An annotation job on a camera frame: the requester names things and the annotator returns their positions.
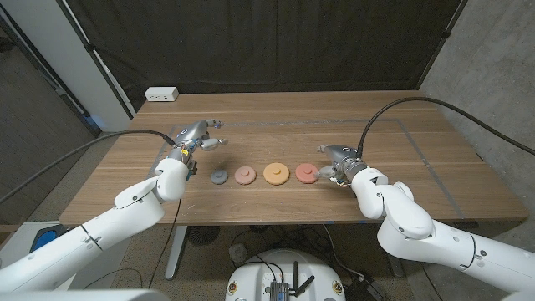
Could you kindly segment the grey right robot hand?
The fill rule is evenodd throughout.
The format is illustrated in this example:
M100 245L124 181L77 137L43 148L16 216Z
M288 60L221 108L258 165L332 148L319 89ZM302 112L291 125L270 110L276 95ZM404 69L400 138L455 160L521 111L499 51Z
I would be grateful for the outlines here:
M359 157L355 148L346 145L320 145L318 152L331 161L314 173L316 179L328 178L340 186L348 186L354 177L369 166Z

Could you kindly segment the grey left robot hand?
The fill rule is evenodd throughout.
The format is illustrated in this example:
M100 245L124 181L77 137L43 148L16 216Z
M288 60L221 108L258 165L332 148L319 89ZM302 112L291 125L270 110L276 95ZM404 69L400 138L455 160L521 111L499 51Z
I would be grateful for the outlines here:
M211 138L210 128L219 129L223 126L220 120L199 120L184 128L176 137L175 145L172 147L168 158L181 161L185 165L190 165L193 153L197 149L203 151L213 151L220 145L226 145L227 139Z

